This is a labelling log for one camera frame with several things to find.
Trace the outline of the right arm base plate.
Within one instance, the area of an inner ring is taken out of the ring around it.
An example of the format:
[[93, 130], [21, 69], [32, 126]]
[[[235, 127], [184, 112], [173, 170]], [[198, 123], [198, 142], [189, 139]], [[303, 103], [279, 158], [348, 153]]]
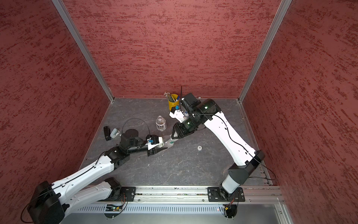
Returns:
[[210, 202], [245, 202], [245, 196], [241, 187], [233, 193], [227, 193], [221, 187], [208, 187], [208, 200]]

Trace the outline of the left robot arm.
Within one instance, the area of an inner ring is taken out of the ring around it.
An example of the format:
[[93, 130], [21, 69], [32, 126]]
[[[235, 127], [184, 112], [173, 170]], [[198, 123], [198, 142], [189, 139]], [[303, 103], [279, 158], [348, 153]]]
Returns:
[[146, 152], [151, 156], [172, 146], [169, 136], [149, 134], [143, 140], [136, 129], [129, 129], [120, 136], [119, 144], [103, 152], [87, 167], [53, 183], [39, 184], [26, 211], [34, 224], [59, 224], [72, 212], [97, 201], [126, 203], [130, 196], [113, 177], [93, 187], [89, 184], [121, 167], [131, 154]]

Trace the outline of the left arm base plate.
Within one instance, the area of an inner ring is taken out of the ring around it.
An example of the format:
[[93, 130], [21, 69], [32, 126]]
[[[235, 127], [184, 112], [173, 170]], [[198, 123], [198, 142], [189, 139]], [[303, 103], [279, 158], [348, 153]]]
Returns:
[[112, 193], [106, 198], [102, 199], [101, 201], [104, 202], [133, 202], [135, 195], [136, 195], [136, 187], [129, 186], [129, 187], [121, 187], [116, 188], [112, 191]]

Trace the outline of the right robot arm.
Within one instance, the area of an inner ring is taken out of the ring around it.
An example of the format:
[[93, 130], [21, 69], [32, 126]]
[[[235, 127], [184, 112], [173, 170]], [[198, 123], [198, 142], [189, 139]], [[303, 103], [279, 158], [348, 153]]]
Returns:
[[173, 126], [172, 139], [185, 138], [198, 130], [199, 125], [209, 129], [224, 145], [234, 160], [228, 175], [221, 183], [223, 197], [228, 197], [243, 185], [261, 165], [265, 154], [255, 150], [234, 130], [219, 105], [212, 99], [201, 102], [192, 93], [177, 98], [180, 105], [170, 107], [170, 116], [178, 122]]

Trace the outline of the small clear bottle white label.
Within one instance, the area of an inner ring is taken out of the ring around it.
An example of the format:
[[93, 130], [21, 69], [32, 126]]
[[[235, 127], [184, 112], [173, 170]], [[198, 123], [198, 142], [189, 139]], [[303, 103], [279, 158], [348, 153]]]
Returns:
[[156, 119], [156, 127], [161, 132], [165, 131], [167, 128], [166, 120], [161, 115], [158, 116]]

